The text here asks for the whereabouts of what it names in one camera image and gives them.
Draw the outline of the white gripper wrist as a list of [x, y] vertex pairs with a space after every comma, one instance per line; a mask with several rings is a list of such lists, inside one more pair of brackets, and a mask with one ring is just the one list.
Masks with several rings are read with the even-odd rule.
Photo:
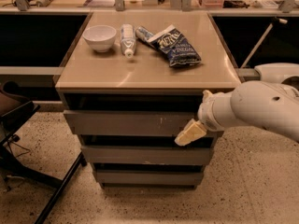
[[203, 100], [197, 112], [200, 121], [191, 119], [177, 135], [175, 143], [182, 147], [187, 146], [204, 137], [207, 133], [206, 129], [219, 132], [239, 125], [240, 120], [231, 108], [231, 96], [230, 92], [212, 93], [209, 90], [204, 90]]

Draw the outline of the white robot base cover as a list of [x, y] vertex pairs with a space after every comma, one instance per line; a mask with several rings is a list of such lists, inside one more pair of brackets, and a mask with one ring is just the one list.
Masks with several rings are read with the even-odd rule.
[[299, 64], [297, 63], [266, 63], [256, 65], [254, 70], [259, 74], [261, 81], [299, 88]]

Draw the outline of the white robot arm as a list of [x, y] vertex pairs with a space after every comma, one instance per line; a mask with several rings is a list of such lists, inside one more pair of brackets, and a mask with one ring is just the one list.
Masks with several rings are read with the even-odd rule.
[[299, 141], [298, 90], [286, 84], [248, 81], [226, 93], [205, 90], [197, 117], [177, 135], [177, 145], [186, 146], [208, 131], [238, 126], [254, 126]]

